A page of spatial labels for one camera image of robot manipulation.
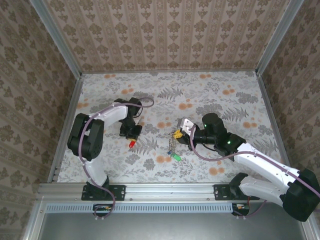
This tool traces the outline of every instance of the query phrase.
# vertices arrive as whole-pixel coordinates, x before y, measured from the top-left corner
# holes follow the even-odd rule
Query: metal strip
[[[270,100],[269,100],[269,97],[268,97],[268,94],[267,94],[267,90],[266,90],[266,87],[265,87],[265,84],[264,84],[264,81],[262,79],[261,74],[257,75],[257,80],[258,80],[259,87],[260,87],[260,90],[261,90],[261,94],[262,94],[262,97],[263,97],[263,101],[264,101],[264,105],[265,105],[265,108],[266,108],[266,112],[267,112],[267,114],[269,116],[269,120],[270,120],[270,123],[271,123],[271,126],[272,126],[272,130],[273,130],[273,134],[274,134],[274,137],[275,137],[275,141],[276,141],[276,144],[277,144],[277,146],[279,148],[280,156],[281,156],[282,160],[284,161],[284,164],[286,164],[287,166],[290,166],[290,162],[289,162],[289,158],[288,158],[288,155],[287,155],[287,152],[286,152],[286,149],[285,149],[285,145],[284,145],[284,142],[282,141],[282,138],[281,138],[281,135],[280,135],[280,131],[279,131],[279,128],[278,128],[278,125],[277,125],[277,121],[276,121],[274,112],[272,110],[271,103],[270,103]]]
[[[57,167],[60,166],[60,164],[62,163],[62,160],[64,159],[64,155],[67,147],[67,141],[69,138],[69,133],[72,128],[72,124],[74,122],[74,117],[75,117],[79,97],[81,94],[82,85],[83,85],[82,80],[76,81],[75,83],[72,98],[68,108],[68,112],[66,113],[60,139],[54,154],[51,170],[47,180],[48,183],[51,183],[54,179],[54,176],[59,174],[58,173],[59,171],[56,172],[56,170],[58,169]]]
[[[307,221],[302,222],[302,227],[308,240],[319,240],[320,239],[320,232],[319,226],[317,224],[315,214],[311,214]]]
[[[81,78],[81,67],[78,65],[76,59],[74,58],[71,49],[68,48],[63,35],[58,30],[50,12],[46,8],[44,1],[42,0],[30,0],[35,11],[38,13],[41,21],[43,22],[45,28],[51,35],[55,45],[58,47],[60,53],[62,54],[65,62],[68,64],[70,70],[72,71],[75,79],[77,81]]]
[[[129,203],[233,203],[232,200],[216,201],[214,184],[222,183],[122,183],[126,185],[124,201]],[[112,203],[111,201],[82,201],[84,183],[43,183],[38,189],[37,201],[46,203]]]
[[[37,240],[45,218],[46,203],[37,202],[34,204],[31,216],[26,227],[23,240]]]
[[[214,72],[254,72],[255,70],[252,68],[244,68],[244,69],[212,69],[212,68],[204,68],[204,69],[157,69],[157,70],[124,70],[124,71],[84,71],[82,74],[143,74],[143,73],[214,73]]]
[[[292,0],[289,2],[256,66],[258,74],[262,75],[265,71],[303,2],[303,0]]]
[[[46,214],[93,213],[93,203],[48,203]],[[232,203],[118,203],[112,213],[232,213]]]

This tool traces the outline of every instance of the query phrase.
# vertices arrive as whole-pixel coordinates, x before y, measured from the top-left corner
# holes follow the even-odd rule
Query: floral tablecloth
[[[170,142],[180,162],[171,158],[170,133],[178,119],[186,117],[203,128],[202,116],[217,113],[229,132],[245,138],[268,156],[280,159],[256,75],[239,72],[160,72],[84,74],[76,115],[92,114],[115,99],[152,97],[155,105],[145,108],[141,135],[134,148],[119,136],[121,123],[104,130],[103,168],[113,183],[204,183],[229,182],[237,173],[256,175],[249,168],[227,159],[218,162],[200,160],[187,145]],[[206,157],[216,153],[198,145]],[[67,149],[58,182],[85,182],[79,159]]]

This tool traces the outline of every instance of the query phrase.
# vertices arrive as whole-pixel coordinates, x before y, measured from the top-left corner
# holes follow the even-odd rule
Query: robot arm
[[[204,129],[200,130],[195,125],[193,139],[191,139],[191,128],[194,123],[189,119],[182,118],[178,123],[182,133],[182,137],[177,138],[178,142],[188,145],[190,150],[192,149],[191,141],[194,148],[197,144],[212,144],[217,153],[223,157],[234,153],[252,152],[267,158],[273,163],[271,164],[253,154],[238,154],[229,157],[232,161],[253,169],[270,181],[255,179],[245,173],[239,173],[229,184],[230,191],[235,198],[239,194],[244,194],[265,199],[282,206],[289,215],[299,221],[304,222],[308,219],[319,204],[320,199],[288,173],[300,178],[320,192],[317,178],[312,171],[305,169],[300,172],[266,156],[247,143],[245,139],[227,132],[222,119],[215,113],[206,114],[202,118],[202,123]],[[286,171],[280,170],[274,164],[284,168]]]
[[[86,159],[84,165],[89,173],[91,180],[99,186],[109,184],[108,176],[102,167],[102,157],[99,156],[103,147],[104,129],[116,122],[122,123],[120,136],[131,141],[136,141],[141,133],[142,126],[136,125],[134,116],[137,115],[140,107],[126,106],[123,104],[130,103],[142,105],[141,102],[132,97],[129,101],[117,99],[110,105],[103,114],[99,114],[93,119],[84,135],[81,155]],[[72,130],[67,142],[67,147],[72,150],[73,154],[79,156],[79,142],[86,122],[90,119],[89,115],[79,113],[74,120]]]

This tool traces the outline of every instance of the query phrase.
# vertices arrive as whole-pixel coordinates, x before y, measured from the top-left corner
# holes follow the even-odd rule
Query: ventilation slot
[[[46,213],[93,213],[93,203],[50,203]],[[231,213],[232,203],[118,203],[114,213]]]

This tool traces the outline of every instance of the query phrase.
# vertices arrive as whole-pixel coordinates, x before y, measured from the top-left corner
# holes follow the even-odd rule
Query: damask wallpaper
[[[28,0],[0,1],[0,239],[16,240],[46,182],[75,78]]]
[[[45,0],[83,72],[254,69],[289,0]]]
[[[305,0],[262,75],[293,167],[320,180],[320,1]]]

